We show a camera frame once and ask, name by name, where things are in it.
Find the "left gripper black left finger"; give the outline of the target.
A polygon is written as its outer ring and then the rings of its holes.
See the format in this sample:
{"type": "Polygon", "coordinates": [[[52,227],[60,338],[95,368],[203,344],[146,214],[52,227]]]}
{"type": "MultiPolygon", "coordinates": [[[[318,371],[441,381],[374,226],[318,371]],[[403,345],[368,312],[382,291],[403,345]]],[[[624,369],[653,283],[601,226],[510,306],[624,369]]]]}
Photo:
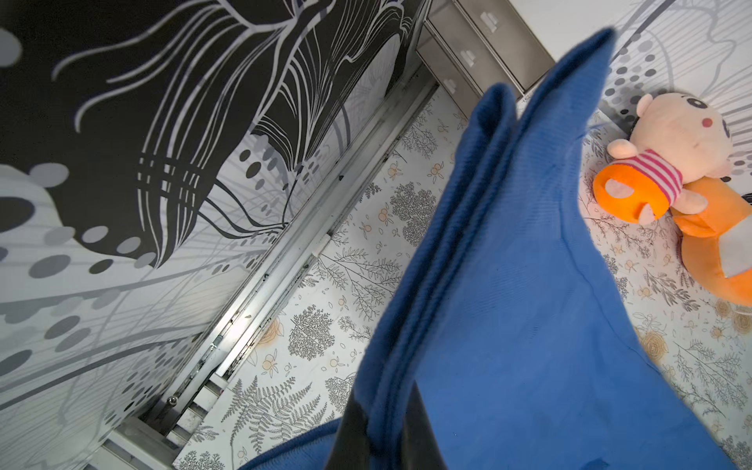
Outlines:
{"type": "Polygon", "coordinates": [[[368,435],[369,413],[352,391],[340,426],[340,468],[374,468],[372,444],[368,435]]]}

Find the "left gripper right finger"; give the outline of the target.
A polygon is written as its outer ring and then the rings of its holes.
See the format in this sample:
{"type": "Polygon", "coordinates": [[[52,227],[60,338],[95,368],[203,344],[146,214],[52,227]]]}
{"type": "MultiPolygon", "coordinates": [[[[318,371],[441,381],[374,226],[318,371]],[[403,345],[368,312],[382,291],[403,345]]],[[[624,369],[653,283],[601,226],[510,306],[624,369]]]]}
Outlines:
{"type": "Polygon", "coordinates": [[[401,430],[401,468],[447,470],[416,384],[413,385],[401,430]]]}

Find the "blue long pants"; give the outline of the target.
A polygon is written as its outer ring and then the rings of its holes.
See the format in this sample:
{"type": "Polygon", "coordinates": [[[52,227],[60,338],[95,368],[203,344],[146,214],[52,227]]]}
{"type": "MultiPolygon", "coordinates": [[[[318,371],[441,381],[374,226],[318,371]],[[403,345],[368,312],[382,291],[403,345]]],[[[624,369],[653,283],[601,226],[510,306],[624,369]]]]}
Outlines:
{"type": "MultiPolygon", "coordinates": [[[[523,113],[490,88],[352,391],[373,469],[401,468],[414,384],[448,469],[730,469],[636,336],[578,207],[616,33],[565,55],[523,113]]],[[[341,469],[343,417],[252,469],[341,469]]]]}

